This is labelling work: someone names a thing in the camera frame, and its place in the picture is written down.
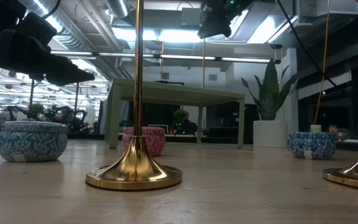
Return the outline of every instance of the table top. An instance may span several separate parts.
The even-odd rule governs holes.
[[[114,85],[121,85],[121,98],[134,99],[134,80],[115,78]],[[156,82],[143,82],[143,102],[187,106],[214,106],[243,100],[245,94],[208,90],[188,86],[170,85]]]

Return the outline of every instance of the white label tag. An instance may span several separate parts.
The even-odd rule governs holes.
[[[313,159],[313,156],[311,156],[311,150],[304,151],[303,154],[305,155],[305,159]]]

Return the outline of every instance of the snake plant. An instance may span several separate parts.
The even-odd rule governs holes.
[[[281,80],[283,79],[287,68],[288,66],[284,69]],[[277,78],[277,71],[273,59],[271,59],[267,64],[263,83],[260,82],[256,75],[255,78],[259,86],[259,99],[252,94],[247,81],[243,78],[241,78],[242,84],[248,88],[252,98],[254,99],[255,104],[258,107],[261,120],[272,121],[276,118],[276,113],[284,104],[287,95],[295,89],[298,80],[296,80],[291,86],[292,82],[291,79],[289,79],[280,91],[278,87],[279,82]]]

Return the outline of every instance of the green plant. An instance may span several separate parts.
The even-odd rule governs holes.
[[[287,68],[288,66],[284,69],[281,80],[283,79]],[[272,121],[276,118],[276,113],[284,104],[287,95],[295,89],[296,84],[298,83],[298,79],[292,86],[291,79],[289,79],[289,81],[283,85],[283,88],[280,91],[278,88],[277,71],[273,59],[270,59],[269,63],[267,64],[263,83],[260,82],[256,75],[255,78],[259,86],[259,99],[257,99],[252,94],[247,81],[245,81],[243,78],[241,78],[242,84],[248,88],[252,98],[254,99],[255,104],[258,107],[261,120]]]
[[[189,116],[189,112],[179,109],[173,113],[173,116],[175,117],[176,121],[183,123],[186,117]]]
[[[44,113],[44,106],[37,103],[29,106],[29,110],[27,111],[27,117],[38,120],[38,115]]]

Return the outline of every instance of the table leg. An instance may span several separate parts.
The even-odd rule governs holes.
[[[203,107],[198,107],[198,129],[197,129],[197,143],[201,143],[203,137]]]
[[[107,115],[110,116],[109,125],[109,148],[116,149],[118,146],[118,132],[119,132],[119,123],[121,120],[121,85],[113,85],[112,89],[112,100],[111,102],[111,112]]]
[[[244,113],[245,113],[245,99],[239,101],[240,110],[239,110],[239,145],[238,148],[241,149],[244,144]]]

